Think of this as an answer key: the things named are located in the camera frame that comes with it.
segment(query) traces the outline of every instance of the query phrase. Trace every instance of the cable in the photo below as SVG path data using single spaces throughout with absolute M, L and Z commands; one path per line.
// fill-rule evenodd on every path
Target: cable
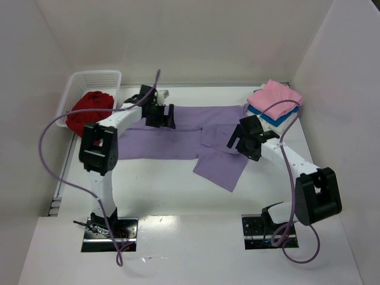
M 61 115 L 61 116 L 58 116 L 56 117 L 54 120 L 52 120 L 51 122 L 49 122 L 46 127 L 43 129 L 42 133 L 41 133 L 41 136 L 40 136 L 40 139 L 39 139 L 39 143 L 38 143 L 38 152 L 39 152 L 39 156 L 40 156 L 40 160 L 42 162 L 42 165 L 43 167 L 45 168 L 45 170 L 53 177 L 55 178 L 56 180 L 58 181 L 61 181 L 62 183 L 64 184 L 67 184 L 71 187 L 75 187 L 75 188 L 78 188 L 88 194 L 90 194 L 94 199 L 96 199 L 96 201 L 99 203 L 99 206 L 100 206 L 100 209 L 102 210 L 102 213 L 103 213 L 103 217 L 104 217 L 104 221 L 106 223 L 106 227 L 107 227 L 107 230 L 109 231 L 110 233 L 110 238 L 112 240 L 112 243 L 117 251 L 117 254 L 116 254 L 116 263 L 118 266 L 122 267 L 123 266 L 123 258 L 122 258 L 122 251 L 128 246 L 130 245 L 130 242 L 126 243 L 126 245 L 122 246 L 121 248 L 119 248 L 118 244 L 116 243 L 116 240 L 115 240 L 115 237 L 112 233 L 112 229 L 111 229 L 111 226 L 109 224 L 109 221 L 108 221 L 108 218 L 107 218 L 107 214 L 106 214 L 106 211 L 105 211 L 105 208 L 103 206 L 103 203 L 101 202 L 100 198 L 95 194 L 93 193 L 92 191 L 82 187 L 82 186 L 79 186 L 79 185 L 76 185 L 74 183 L 71 183 L 71 182 L 68 182 L 66 181 L 65 179 L 62 179 L 60 178 L 57 174 L 55 174 L 48 166 L 48 164 L 46 163 L 45 161 L 45 158 L 43 157 L 43 154 L 42 154 L 42 141 L 43 141 L 43 137 L 45 136 L 46 132 L 48 131 L 48 129 L 51 127 L 51 125 L 53 125 L 57 120 L 59 120 L 60 118 L 63 118 L 63 117 L 66 117 L 68 115 L 73 115 L 73 114 L 78 114 L 78 113 L 86 113 L 86 112 L 120 112 L 120 111 L 125 111 L 125 110 L 130 110 L 132 109 L 133 107 L 136 107 L 136 106 L 139 106 L 146 98 L 148 98 L 150 96 L 150 93 L 153 91 L 153 89 L 156 88 L 156 85 L 157 85 L 157 82 L 160 78 L 160 74 L 161 74 L 161 70 L 157 70 L 157 74 L 156 74 L 156 79 L 154 81 L 154 84 L 152 86 L 152 88 L 150 88 L 150 90 L 148 91 L 148 93 L 143 97 L 141 98 L 136 104 L 133 104 L 132 106 L 129 106 L 127 108 L 120 108 L 120 109 L 82 109 L 82 110 L 75 110 L 75 111 L 71 111 L 71 112 L 68 112 L 64 115 Z
M 290 100 L 290 99 L 287 99 L 287 100 L 281 100 L 279 102 L 276 102 L 274 104 L 272 104 L 270 107 L 266 108 L 264 111 L 262 111 L 259 116 L 261 116 L 263 113 L 265 113 L 266 111 L 268 111 L 269 109 L 273 108 L 274 106 L 278 105 L 278 104 L 281 104 L 281 103 L 285 103 L 285 102 L 290 102 L 290 103 L 294 103 L 296 104 L 298 107 L 299 107 L 299 110 L 300 110 L 300 103 L 298 103 L 297 101 L 294 101 L 294 100 Z M 314 234 L 315 234 L 315 237 L 316 237 L 316 242 L 317 242 L 317 248 L 316 248 L 316 251 L 314 253 L 314 255 L 312 257 L 310 257 L 309 259 L 305 260 L 305 261 L 297 261 L 291 257 L 288 256 L 288 254 L 285 252 L 285 246 L 286 244 L 292 240 L 292 239 L 287 239 L 287 235 L 289 234 L 290 232 L 290 228 L 291 226 L 293 225 L 293 220 L 294 220 L 294 216 L 295 216 L 295 212 L 296 212 L 296 188 L 295 188 L 295 182 L 293 180 L 293 174 L 292 174 L 292 168 L 290 167 L 290 163 L 289 163 L 289 160 L 286 156 L 286 152 L 285 152 L 285 149 L 284 149 L 284 146 L 283 146 L 283 141 L 284 141 L 284 137 L 286 135 L 286 133 L 288 132 L 288 130 L 290 129 L 290 127 L 297 121 L 297 119 L 299 118 L 299 110 L 297 111 L 297 115 L 296 117 L 292 120 L 292 122 L 289 124 L 289 126 L 286 127 L 285 131 L 283 132 L 283 134 L 281 135 L 280 137 L 280 148 L 281 148 L 281 152 L 283 154 L 283 157 L 284 157 L 284 161 L 285 161 L 285 165 L 286 165 L 286 169 L 287 169 L 287 172 L 289 174 L 289 179 L 290 179 L 290 187 L 292 189 L 292 210 L 290 212 L 290 218 L 289 218 L 289 222 L 287 222 L 286 224 L 280 226 L 277 230 L 274 231 L 272 237 L 271 237 L 271 244 L 273 246 L 275 246 L 276 248 L 282 246 L 282 249 L 283 249 L 283 252 L 286 256 L 287 259 L 289 259 L 290 261 L 293 261 L 297 264 L 306 264 L 306 263 L 309 263 L 311 261 L 313 261 L 319 254 L 319 250 L 321 248 L 321 241 L 319 239 L 319 236 L 318 236 L 318 233 L 316 232 L 316 230 L 314 229 L 314 227 L 312 225 L 310 225 L 311 229 L 313 230 Z M 281 238 L 278 240 L 278 241 L 274 241 L 275 239 L 275 236 L 280 232 L 282 231 L 283 229 L 285 228 L 285 231 L 283 232 L 283 234 L 281 235 Z
M 259 248 L 262 248 L 262 246 L 264 245 L 266 237 L 267 237 L 267 227 L 264 226 L 263 236 L 262 236 L 262 242 L 261 242 Z

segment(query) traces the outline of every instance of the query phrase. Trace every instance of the stack of folded clothes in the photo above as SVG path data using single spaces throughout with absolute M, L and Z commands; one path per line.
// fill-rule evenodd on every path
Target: stack of folded clothes
M 262 89 L 255 90 L 253 95 L 247 99 L 249 103 L 248 110 L 258 115 L 268 107 L 281 100 L 294 100 L 302 105 L 302 96 L 273 80 L 262 85 Z M 282 134 L 285 128 L 295 118 L 299 107 L 296 103 L 280 103 L 261 115 L 260 121 L 264 129 L 272 129 L 278 134 Z

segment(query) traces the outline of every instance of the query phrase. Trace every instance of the white table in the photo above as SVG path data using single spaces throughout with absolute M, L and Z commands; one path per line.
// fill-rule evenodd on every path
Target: white table
M 167 103 L 181 106 L 242 105 L 256 87 L 172 87 Z M 122 89 L 122 98 L 137 93 Z M 300 122 L 286 143 L 311 160 Z M 68 163 L 67 179 L 89 187 L 78 161 L 80 140 Z M 91 213 L 91 197 L 64 186 L 57 218 L 40 218 L 20 284 L 361 284 L 339 216 L 315 225 L 322 242 L 319 257 L 295 265 L 280 249 L 244 250 L 242 214 L 290 199 L 287 175 L 261 159 L 250 161 L 230 193 L 192 172 L 196 160 L 120 160 L 113 171 L 119 216 L 139 217 L 137 251 L 124 254 L 80 252 L 83 228 L 73 219 Z M 307 227 L 296 225 L 299 259 L 315 250 Z

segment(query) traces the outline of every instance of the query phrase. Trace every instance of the blue folded cloth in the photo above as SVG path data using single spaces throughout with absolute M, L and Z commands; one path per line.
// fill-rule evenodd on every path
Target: blue folded cloth
M 272 119 L 271 117 L 267 116 L 266 114 L 262 114 L 261 117 L 262 117 L 263 120 L 267 121 L 269 124 L 274 125 L 274 126 L 279 126 L 282 122 L 284 122 L 287 118 L 289 118 L 289 116 L 292 113 L 298 112 L 298 109 L 299 109 L 298 106 L 295 107 L 288 114 L 279 117 L 277 120 Z M 259 111 L 258 109 L 254 108 L 251 105 L 248 106 L 248 110 L 250 110 L 253 114 L 256 114 L 256 115 L 259 115 L 261 113 L 261 111 Z

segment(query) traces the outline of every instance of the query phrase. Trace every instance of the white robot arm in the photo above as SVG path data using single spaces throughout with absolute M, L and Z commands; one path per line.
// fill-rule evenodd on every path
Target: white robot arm
M 121 109 L 133 106 L 143 98 L 151 87 L 142 85 L 140 93 L 126 100 Z M 175 128 L 173 108 L 164 115 L 163 102 L 169 95 L 167 90 L 153 90 L 141 106 L 116 112 L 98 123 L 88 123 L 83 130 L 80 161 L 88 171 L 91 191 L 101 200 L 110 224 L 118 219 L 117 208 L 112 195 L 112 170 L 118 161 L 118 137 L 132 124 L 146 118 L 145 124 L 153 127 Z M 105 220 L 99 203 L 94 200 L 91 222 L 105 228 Z
M 227 146 L 232 148 L 237 139 L 239 141 L 235 148 L 241 154 L 255 161 L 263 156 L 282 171 L 288 172 L 279 136 L 273 131 L 264 132 L 256 116 L 240 120 Z M 308 226 L 340 213 L 342 205 L 334 171 L 328 167 L 320 169 L 288 146 L 283 144 L 282 147 L 295 181 L 294 221 Z M 262 215 L 266 215 L 268 223 L 280 224 L 289 221 L 291 211 L 291 202 L 281 202 L 265 207 Z

